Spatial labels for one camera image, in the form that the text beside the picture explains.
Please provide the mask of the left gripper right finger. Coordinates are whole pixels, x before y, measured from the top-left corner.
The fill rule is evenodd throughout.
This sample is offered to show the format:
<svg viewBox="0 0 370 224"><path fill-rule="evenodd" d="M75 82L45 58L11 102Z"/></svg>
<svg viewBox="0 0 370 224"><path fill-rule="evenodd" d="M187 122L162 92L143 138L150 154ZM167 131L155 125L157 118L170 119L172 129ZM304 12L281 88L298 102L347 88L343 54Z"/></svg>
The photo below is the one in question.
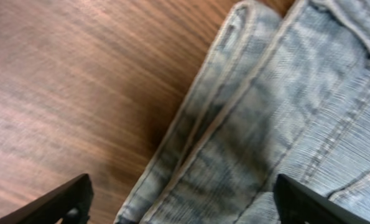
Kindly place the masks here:
<svg viewBox="0 0 370 224"><path fill-rule="evenodd" d="M273 193L281 224L370 224L284 174Z"/></svg>

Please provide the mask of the light blue denim jeans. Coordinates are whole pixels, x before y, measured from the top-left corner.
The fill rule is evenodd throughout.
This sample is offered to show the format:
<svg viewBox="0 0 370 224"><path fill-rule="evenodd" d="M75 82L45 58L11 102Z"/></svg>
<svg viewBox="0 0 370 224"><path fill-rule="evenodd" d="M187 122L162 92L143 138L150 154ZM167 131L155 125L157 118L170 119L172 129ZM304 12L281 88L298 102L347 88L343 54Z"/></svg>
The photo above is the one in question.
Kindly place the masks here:
<svg viewBox="0 0 370 224"><path fill-rule="evenodd" d="M279 174L370 222L370 0L238 2L116 223L278 223Z"/></svg>

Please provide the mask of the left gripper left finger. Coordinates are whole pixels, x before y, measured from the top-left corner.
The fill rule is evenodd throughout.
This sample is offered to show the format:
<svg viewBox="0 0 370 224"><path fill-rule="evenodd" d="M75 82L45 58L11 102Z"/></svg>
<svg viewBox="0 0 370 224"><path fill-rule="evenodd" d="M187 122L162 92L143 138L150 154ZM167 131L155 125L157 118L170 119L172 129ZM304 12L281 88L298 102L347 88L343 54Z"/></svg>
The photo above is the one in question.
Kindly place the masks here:
<svg viewBox="0 0 370 224"><path fill-rule="evenodd" d="M0 218L0 224L87 224L93 196L90 176L81 174Z"/></svg>

